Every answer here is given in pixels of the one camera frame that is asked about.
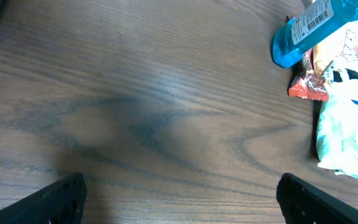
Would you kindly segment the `yellow snack bag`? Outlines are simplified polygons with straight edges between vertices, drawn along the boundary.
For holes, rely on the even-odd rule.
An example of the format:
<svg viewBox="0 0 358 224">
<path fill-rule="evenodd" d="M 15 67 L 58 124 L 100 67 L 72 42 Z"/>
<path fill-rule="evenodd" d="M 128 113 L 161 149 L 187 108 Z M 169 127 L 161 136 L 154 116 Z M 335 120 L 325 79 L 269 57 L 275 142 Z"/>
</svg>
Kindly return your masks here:
<svg viewBox="0 0 358 224">
<path fill-rule="evenodd" d="M 313 47 L 313 68 L 330 96 L 358 105 L 358 21 L 348 22 Z"/>
</svg>

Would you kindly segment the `light teal snack packet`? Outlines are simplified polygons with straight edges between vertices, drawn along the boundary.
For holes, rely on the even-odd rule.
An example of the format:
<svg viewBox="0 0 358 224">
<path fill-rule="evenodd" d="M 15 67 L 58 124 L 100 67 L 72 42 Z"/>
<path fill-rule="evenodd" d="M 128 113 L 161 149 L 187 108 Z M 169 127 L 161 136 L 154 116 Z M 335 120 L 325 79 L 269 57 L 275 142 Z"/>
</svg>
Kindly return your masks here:
<svg viewBox="0 0 358 224">
<path fill-rule="evenodd" d="M 324 101 L 316 131 L 318 167 L 358 179 L 358 106 L 331 96 Z"/>
</svg>

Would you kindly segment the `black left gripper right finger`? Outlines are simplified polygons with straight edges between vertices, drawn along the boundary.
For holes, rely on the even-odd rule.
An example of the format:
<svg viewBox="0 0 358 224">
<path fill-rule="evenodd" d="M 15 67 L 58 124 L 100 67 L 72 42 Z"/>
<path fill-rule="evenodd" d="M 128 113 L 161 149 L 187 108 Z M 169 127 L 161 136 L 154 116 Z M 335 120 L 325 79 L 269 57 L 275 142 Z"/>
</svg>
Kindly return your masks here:
<svg viewBox="0 0 358 224">
<path fill-rule="evenodd" d="M 288 172 L 277 185 L 276 199 L 287 223 L 358 224 L 358 209 Z"/>
</svg>

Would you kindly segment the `teal mouthwash bottle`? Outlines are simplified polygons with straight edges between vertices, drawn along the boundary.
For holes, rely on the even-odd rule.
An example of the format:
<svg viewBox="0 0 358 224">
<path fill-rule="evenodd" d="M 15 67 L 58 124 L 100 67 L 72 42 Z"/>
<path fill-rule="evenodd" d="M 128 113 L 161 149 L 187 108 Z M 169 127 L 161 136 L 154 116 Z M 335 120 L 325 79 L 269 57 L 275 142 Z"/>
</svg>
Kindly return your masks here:
<svg viewBox="0 0 358 224">
<path fill-rule="evenodd" d="M 298 17 L 291 18 L 272 39 L 273 62 L 290 68 L 344 24 L 358 20 L 358 0 L 316 0 Z"/>
</svg>

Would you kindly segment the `red chocolate bar wrapper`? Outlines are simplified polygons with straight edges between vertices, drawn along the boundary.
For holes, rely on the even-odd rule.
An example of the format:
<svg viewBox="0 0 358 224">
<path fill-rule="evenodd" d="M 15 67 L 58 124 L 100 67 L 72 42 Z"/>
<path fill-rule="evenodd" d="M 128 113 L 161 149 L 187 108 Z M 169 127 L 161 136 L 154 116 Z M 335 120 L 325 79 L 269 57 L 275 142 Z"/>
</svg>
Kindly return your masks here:
<svg viewBox="0 0 358 224">
<path fill-rule="evenodd" d="M 326 89 L 328 82 L 314 70 L 312 49 L 303 54 L 302 59 L 293 66 L 293 71 L 296 75 L 288 88 L 288 96 L 307 100 L 329 100 Z"/>
</svg>

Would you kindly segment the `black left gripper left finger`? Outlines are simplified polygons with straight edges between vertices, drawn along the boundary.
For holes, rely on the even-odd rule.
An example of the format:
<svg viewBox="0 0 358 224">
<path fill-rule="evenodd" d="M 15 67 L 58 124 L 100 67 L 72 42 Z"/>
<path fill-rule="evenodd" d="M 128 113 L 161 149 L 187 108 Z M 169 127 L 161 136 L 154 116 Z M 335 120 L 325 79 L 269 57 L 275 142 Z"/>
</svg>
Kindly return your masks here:
<svg viewBox="0 0 358 224">
<path fill-rule="evenodd" d="M 0 210 L 0 224 L 80 224 L 86 195 L 84 175 L 74 172 Z"/>
</svg>

